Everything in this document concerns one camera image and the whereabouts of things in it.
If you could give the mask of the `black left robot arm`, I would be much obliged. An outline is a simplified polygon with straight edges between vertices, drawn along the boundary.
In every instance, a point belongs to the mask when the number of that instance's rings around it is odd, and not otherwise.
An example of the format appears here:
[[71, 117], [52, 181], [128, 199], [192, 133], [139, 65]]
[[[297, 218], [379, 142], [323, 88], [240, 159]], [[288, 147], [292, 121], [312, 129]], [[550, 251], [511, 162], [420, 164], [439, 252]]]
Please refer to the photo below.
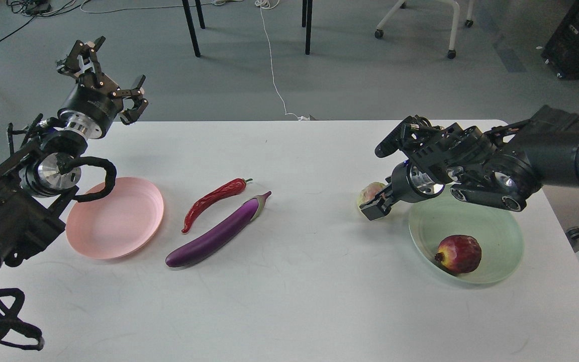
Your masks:
[[[122, 89], [101, 69], [105, 41], [76, 41], [56, 64], [74, 88], [56, 117], [39, 114], [23, 130], [8, 126], [10, 156], [0, 163], [0, 268], [15, 267], [44, 251], [66, 229], [60, 216], [71, 202], [103, 199], [115, 187], [117, 170], [108, 159], [85, 156], [89, 140], [104, 138], [116, 117], [138, 121], [148, 106], [145, 76]], [[42, 331], [19, 318], [25, 294], [0, 289], [0, 344], [41, 350]]]

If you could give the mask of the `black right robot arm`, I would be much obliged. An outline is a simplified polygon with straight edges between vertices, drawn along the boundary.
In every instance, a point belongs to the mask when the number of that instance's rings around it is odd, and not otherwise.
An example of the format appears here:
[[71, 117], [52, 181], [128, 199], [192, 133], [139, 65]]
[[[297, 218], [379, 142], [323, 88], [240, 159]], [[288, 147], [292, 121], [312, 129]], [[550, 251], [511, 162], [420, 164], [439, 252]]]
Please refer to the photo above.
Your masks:
[[374, 152], [384, 158], [396, 151], [405, 161], [359, 206], [368, 220], [387, 216], [398, 202], [434, 199], [446, 188], [460, 202], [513, 212], [524, 210], [543, 186], [579, 188], [579, 115], [547, 105], [527, 120], [485, 132], [409, 116]]

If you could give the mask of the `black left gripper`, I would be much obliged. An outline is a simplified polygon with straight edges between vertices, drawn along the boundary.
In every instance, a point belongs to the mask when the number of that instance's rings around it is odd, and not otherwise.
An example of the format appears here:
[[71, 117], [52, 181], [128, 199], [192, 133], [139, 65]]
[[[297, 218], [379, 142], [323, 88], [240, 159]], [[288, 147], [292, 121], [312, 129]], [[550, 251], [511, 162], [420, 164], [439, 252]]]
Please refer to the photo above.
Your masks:
[[117, 115], [122, 124], [134, 124], [149, 106], [143, 89], [146, 75], [140, 75], [130, 89], [121, 89], [103, 72], [98, 52], [105, 40], [103, 35], [94, 41], [77, 40], [56, 62], [57, 72], [76, 82], [57, 118], [85, 138], [104, 138]]

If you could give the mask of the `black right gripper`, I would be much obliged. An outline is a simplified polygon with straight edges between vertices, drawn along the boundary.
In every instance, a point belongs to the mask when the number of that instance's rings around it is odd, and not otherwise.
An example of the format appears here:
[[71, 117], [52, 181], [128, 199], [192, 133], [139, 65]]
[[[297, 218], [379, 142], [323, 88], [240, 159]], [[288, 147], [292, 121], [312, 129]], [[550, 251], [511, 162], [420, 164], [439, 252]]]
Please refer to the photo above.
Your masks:
[[397, 165], [386, 181], [386, 187], [360, 207], [360, 212], [369, 221], [388, 215], [390, 206], [385, 200], [393, 204], [399, 201], [418, 203], [438, 197], [445, 189], [444, 184], [432, 181], [427, 173], [409, 161]]

